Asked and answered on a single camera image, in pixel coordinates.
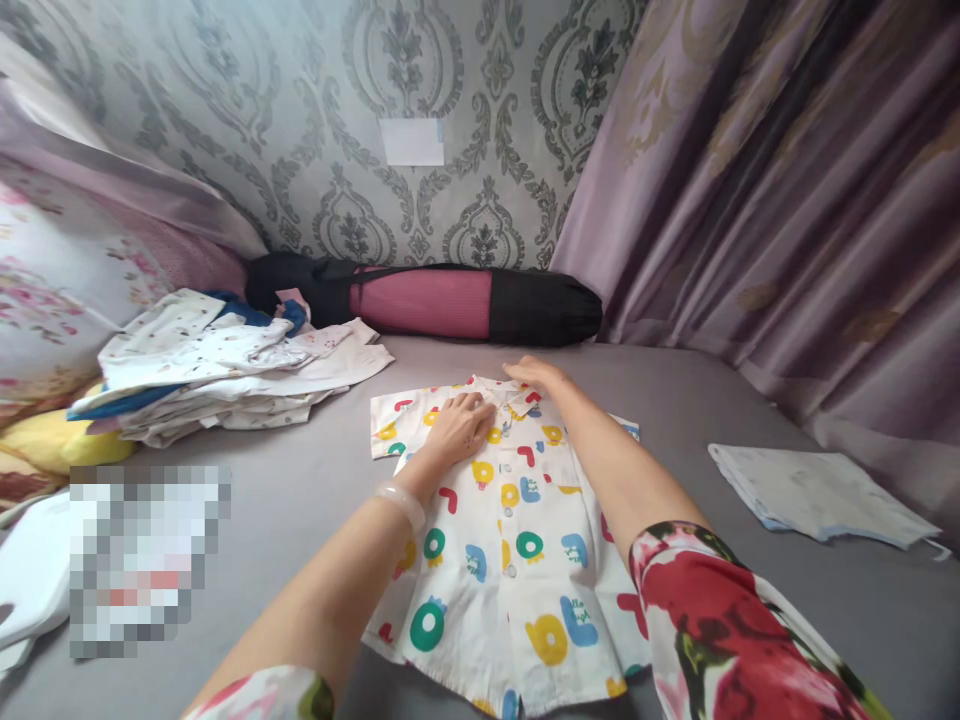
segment yoga mat bag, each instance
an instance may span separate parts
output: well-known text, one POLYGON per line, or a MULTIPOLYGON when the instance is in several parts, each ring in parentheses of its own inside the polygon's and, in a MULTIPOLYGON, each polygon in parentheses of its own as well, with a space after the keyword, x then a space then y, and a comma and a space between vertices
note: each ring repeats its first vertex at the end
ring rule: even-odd
POLYGON ((360 317, 381 332, 560 347, 597 334, 600 298, 569 275, 454 263, 377 268, 337 258, 271 253, 254 260, 247 302, 270 315, 277 290, 297 288, 311 324, 360 317))

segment pixelated area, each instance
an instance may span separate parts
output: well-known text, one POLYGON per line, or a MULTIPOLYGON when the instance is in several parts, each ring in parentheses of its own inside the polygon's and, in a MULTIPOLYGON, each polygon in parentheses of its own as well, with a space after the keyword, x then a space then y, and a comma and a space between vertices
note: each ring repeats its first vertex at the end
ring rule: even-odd
POLYGON ((70 483, 70 656, 174 637, 229 517, 230 468, 73 468, 70 483))

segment gray patterned wallpaper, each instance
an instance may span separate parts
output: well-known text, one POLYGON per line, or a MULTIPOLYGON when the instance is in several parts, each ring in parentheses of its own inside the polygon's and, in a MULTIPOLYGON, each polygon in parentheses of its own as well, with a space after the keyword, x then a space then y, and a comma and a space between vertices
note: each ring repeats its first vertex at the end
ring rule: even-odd
POLYGON ((274 249, 546 267, 646 0, 0 0, 116 137, 274 249), (378 117, 439 117, 390 167, 378 117))

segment bed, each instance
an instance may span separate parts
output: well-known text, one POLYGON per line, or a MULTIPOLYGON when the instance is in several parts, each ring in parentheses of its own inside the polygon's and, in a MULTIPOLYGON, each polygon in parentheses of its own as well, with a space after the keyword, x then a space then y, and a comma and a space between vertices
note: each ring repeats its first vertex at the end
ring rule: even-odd
MULTIPOLYGON (((6 720, 179 716, 224 654, 340 523, 387 479, 394 460, 370 459, 369 399, 412 387, 501 377, 522 350, 384 338, 396 362, 314 409, 309 423, 278 430, 196 433, 136 465, 229 465, 230 519, 206 564, 192 617, 135 659, 77 663, 65 628, 43 638, 27 668, 0 684, 6 720), (350 428, 344 433, 342 428, 350 428)), ((739 558, 776 585, 824 635, 894 717, 946 718, 960 705, 960 563, 936 551, 878 542, 820 545, 764 530, 721 477, 707 443, 817 450, 720 361, 695 352, 585 345, 541 353, 568 370, 609 412, 639 422, 644 444, 686 487, 739 558)), ((479 713, 412 668, 364 648, 340 718, 458 718, 479 713), (376 692, 369 688, 377 687, 376 692)), ((659 718, 649 674, 616 700, 551 718, 659 718)))

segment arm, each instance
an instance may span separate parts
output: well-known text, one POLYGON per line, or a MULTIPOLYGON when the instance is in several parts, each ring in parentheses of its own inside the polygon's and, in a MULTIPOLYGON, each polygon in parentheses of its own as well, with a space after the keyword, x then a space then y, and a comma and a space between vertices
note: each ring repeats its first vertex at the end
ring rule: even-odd
POLYGON ((666 715, 889 720, 796 608, 736 560, 670 473, 570 378, 529 356, 504 370, 549 393, 563 415, 637 584, 666 715))
POLYGON ((560 410, 624 563, 634 539, 654 523, 686 520, 710 527, 667 469, 558 368, 527 355, 503 369, 546 391, 560 410))
MULTIPOLYGON (((426 506, 447 469, 483 446, 495 408, 480 402, 479 393, 447 400, 392 484, 426 506)), ((397 504, 367 500, 250 626, 184 715, 234 680, 277 665, 312 668, 334 699, 342 697, 363 629, 411 533, 397 504)))

